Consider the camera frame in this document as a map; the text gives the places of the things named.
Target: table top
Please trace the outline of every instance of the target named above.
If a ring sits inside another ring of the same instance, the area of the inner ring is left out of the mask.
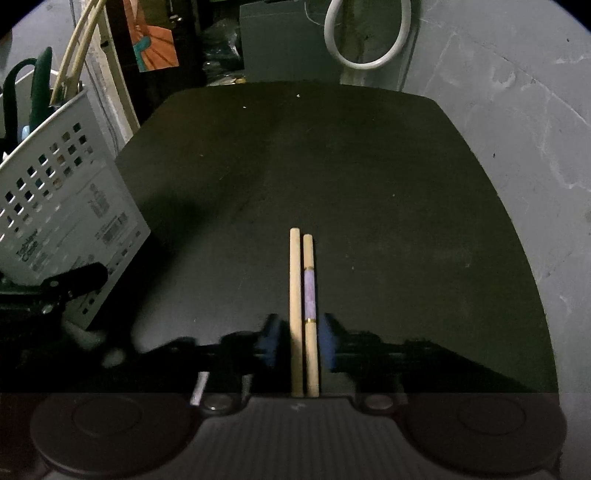
[[[287,320],[297,226],[314,235],[320,313],[556,390],[515,229],[432,100],[319,83],[185,90],[117,162],[153,235],[111,295],[125,307],[100,314],[141,349]]]

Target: white cable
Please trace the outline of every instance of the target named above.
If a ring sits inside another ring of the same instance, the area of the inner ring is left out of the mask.
[[[329,53],[339,62],[341,62],[346,67],[354,70],[373,70],[382,65],[386,65],[390,60],[392,60],[396,55],[398,55],[406,40],[408,38],[408,32],[410,31],[410,19],[411,19],[411,7],[410,7],[410,0],[400,0],[400,4],[402,6],[402,20],[400,21],[400,32],[398,33],[398,38],[392,45],[392,48],[386,52],[385,55],[378,58],[377,60],[370,61],[367,63],[355,63],[353,61],[347,60],[343,57],[339,49],[335,43],[335,22],[336,17],[339,14],[339,9],[343,0],[332,0],[329,5],[329,9],[326,12],[326,19],[324,21],[324,43],[326,43],[326,48],[328,49]]]

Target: metal bolt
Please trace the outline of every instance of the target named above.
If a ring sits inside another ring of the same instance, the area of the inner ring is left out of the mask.
[[[225,411],[232,408],[232,397],[224,393],[214,393],[208,395],[203,400],[203,407],[213,411]]]
[[[394,402],[387,395],[373,394],[365,398],[365,406],[370,410],[388,410],[394,406]]]

